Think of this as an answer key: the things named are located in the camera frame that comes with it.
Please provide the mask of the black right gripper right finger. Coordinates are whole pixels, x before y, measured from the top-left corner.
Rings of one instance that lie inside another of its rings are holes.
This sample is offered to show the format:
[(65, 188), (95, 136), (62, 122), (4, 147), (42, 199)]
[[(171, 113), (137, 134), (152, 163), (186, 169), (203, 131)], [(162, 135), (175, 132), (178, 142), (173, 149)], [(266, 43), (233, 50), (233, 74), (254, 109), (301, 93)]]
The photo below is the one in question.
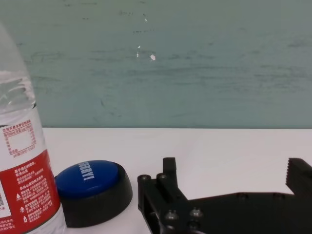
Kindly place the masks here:
[(289, 158), (286, 185), (295, 195), (311, 195), (312, 167), (300, 158)]

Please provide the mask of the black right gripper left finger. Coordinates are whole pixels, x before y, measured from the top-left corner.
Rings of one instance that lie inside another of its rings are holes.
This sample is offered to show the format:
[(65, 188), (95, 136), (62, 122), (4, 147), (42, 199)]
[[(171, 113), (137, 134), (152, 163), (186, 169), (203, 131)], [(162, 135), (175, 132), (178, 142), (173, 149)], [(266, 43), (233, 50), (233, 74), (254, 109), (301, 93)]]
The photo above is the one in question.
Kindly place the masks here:
[(165, 157), (162, 172), (151, 178), (139, 175), (138, 209), (152, 234), (181, 234), (178, 209), (187, 198), (178, 188), (176, 159)]

